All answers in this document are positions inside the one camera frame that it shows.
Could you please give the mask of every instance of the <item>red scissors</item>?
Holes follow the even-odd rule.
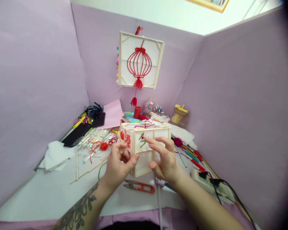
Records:
[[[134,190],[141,191],[141,192],[147,192],[151,194],[155,193],[155,188],[152,185],[144,184],[144,183],[137,182],[134,180],[125,180],[125,181],[128,183],[124,185],[126,188],[134,189]]]

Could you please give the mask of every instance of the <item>paper lantern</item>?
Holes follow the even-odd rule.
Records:
[[[164,42],[120,32],[117,84],[126,87],[156,88]]]
[[[135,81],[133,87],[137,89],[142,89],[144,78],[151,70],[152,63],[149,55],[146,53],[146,50],[143,48],[143,40],[141,47],[136,47],[134,52],[130,55],[127,60],[127,68],[131,74],[137,80]]]
[[[121,123],[120,133],[119,141],[127,145],[130,156],[132,157],[135,154],[140,156],[137,165],[130,173],[133,177],[139,177],[151,172],[148,166],[151,160],[160,162],[159,153],[149,147],[143,136],[146,135],[153,139],[160,136],[171,138],[170,127],[161,123]]]

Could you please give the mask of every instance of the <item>red yarn ball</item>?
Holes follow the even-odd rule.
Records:
[[[174,144],[177,146],[177,147],[181,147],[183,145],[182,143],[182,140],[180,138],[174,138]]]
[[[140,120],[145,120],[144,114],[141,114],[141,115],[139,116],[139,119],[140,119]]]
[[[103,142],[103,143],[100,145],[100,149],[101,149],[102,151],[106,151],[107,148],[108,148],[108,144],[105,143],[105,142]]]

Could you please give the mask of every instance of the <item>left hand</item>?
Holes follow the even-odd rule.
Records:
[[[108,188],[114,191],[135,167],[139,155],[130,158],[127,146],[123,142],[114,143],[108,156],[107,169],[102,177]]]

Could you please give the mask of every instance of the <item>purple partition board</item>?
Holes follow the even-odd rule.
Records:
[[[287,24],[278,10],[207,36],[176,101],[199,151],[266,226],[288,197]]]
[[[123,110],[134,110],[129,103],[135,94],[131,87],[116,84],[119,31],[135,33],[137,19],[72,4],[81,58],[87,75],[90,104],[102,106],[120,98]],[[190,70],[204,36],[139,20],[140,35],[165,42],[156,89],[137,91],[138,106],[150,96],[154,103],[172,113],[176,97]]]
[[[0,205],[88,104],[69,0],[0,0]]]

